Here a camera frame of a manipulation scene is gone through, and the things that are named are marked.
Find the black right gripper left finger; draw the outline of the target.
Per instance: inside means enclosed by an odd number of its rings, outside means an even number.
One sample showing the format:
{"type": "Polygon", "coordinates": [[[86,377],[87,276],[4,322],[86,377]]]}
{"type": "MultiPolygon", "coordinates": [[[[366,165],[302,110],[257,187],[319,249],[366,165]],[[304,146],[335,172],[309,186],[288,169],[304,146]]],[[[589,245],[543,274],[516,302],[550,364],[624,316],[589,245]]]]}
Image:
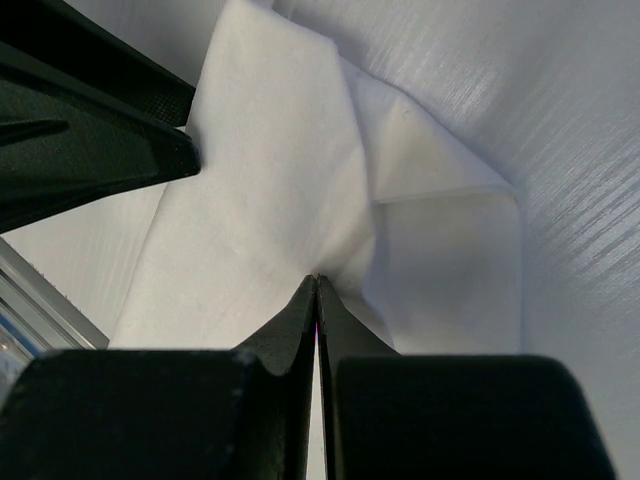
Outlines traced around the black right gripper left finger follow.
{"type": "Polygon", "coordinates": [[[5,479],[301,479],[317,283],[230,350],[64,350],[1,411],[5,479]]]}

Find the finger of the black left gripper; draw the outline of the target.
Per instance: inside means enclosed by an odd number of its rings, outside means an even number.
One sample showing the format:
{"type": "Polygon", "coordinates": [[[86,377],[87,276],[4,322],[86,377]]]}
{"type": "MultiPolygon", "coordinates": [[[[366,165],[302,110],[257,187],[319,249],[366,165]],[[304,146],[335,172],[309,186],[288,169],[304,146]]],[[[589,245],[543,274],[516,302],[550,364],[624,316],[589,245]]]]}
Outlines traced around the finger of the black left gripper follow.
{"type": "Polygon", "coordinates": [[[1,46],[1,230],[198,174],[191,138],[1,46]]]}
{"type": "Polygon", "coordinates": [[[3,1],[1,41],[164,124],[186,124],[195,88],[64,1],[3,1]]]}

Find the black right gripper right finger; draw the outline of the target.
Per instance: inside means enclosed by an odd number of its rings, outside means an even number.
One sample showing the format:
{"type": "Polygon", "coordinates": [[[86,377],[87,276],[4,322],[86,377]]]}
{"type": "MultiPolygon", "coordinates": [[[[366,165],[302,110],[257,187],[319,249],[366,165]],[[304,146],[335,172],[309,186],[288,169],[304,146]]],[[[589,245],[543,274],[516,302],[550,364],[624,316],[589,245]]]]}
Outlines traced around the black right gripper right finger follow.
{"type": "Polygon", "coordinates": [[[528,355],[402,355],[320,277],[318,345],[331,479],[612,479],[583,392],[528,355]]]}

